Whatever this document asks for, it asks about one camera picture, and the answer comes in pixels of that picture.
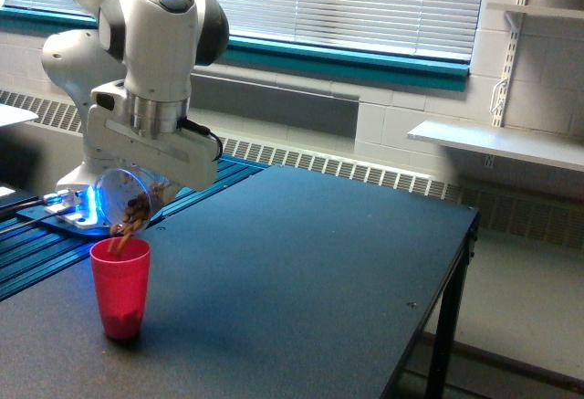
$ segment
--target wall shelf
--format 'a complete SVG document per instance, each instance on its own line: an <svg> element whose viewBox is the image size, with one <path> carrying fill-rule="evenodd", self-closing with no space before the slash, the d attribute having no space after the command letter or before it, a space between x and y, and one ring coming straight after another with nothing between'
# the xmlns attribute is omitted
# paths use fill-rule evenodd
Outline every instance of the wall shelf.
<svg viewBox="0 0 584 399"><path fill-rule="evenodd" d="M38 116L28 110L17 109L5 104L0 104L0 127L15 125L21 122L34 121Z"/></svg>
<svg viewBox="0 0 584 399"><path fill-rule="evenodd" d="M528 16L569 18L572 20L584 20L584 11L577 9L552 8L548 6L534 5L510 5L510 4L487 4L488 9L497 9L514 14L527 14Z"/></svg>
<svg viewBox="0 0 584 399"><path fill-rule="evenodd" d="M584 142L554 134L460 121L425 121L411 130L408 138L584 172Z"/></svg>

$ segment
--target black table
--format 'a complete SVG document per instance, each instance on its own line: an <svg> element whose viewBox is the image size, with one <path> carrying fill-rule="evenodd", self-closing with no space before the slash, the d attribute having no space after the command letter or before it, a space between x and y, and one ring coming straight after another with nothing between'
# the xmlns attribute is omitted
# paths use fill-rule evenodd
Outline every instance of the black table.
<svg viewBox="0 0 584 399"><path fill-rule="evenodd" d="M101 331L89 261L0 303L2 397L379 398L444 290L442 394L477 212L270 168L149 229L140 338Z"/></svg>

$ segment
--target red cup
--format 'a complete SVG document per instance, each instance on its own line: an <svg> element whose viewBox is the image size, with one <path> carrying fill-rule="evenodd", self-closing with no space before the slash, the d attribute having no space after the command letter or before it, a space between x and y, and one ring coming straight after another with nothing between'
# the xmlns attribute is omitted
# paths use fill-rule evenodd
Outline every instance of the red cup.
<svg viewBox="0 0 584 399"><path fill-rule="evenodd" d="M133 237L117 253L112 242L120 239L104 239L91 248L91 268L103 329L113 340L127 340L138 335L144 316L150 246Z"/></svg>

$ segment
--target window sill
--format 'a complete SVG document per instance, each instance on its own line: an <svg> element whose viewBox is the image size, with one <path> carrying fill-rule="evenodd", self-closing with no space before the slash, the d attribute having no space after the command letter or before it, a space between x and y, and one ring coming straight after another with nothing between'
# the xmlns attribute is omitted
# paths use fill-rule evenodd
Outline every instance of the window sill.
<svg viewBox="0 0 584 399"><path fill-rule="evenodd" d="M88 16L72 16L46 11L0 7L2 26L43 33L66 29L95 29ZM320 75L322 78L350 78L367 85L375 82L464 91L469 73L467 64L420 58L405 58L306 47L276 41L231 37L224 58L234 63L258 64L283 70Z"/></svg>

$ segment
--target glass cup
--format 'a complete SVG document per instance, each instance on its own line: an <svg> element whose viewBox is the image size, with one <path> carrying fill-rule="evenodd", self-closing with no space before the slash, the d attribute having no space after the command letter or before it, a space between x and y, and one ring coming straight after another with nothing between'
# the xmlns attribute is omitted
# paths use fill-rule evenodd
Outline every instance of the glass cup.
<svg viewBox="0 0 584 399"><path fill-rule="evenodd" d="M107 170L95 186L101 215L110 226L136 224L132 233L143 230L170 203L180 189L167 178L141 168Z"/></svg>

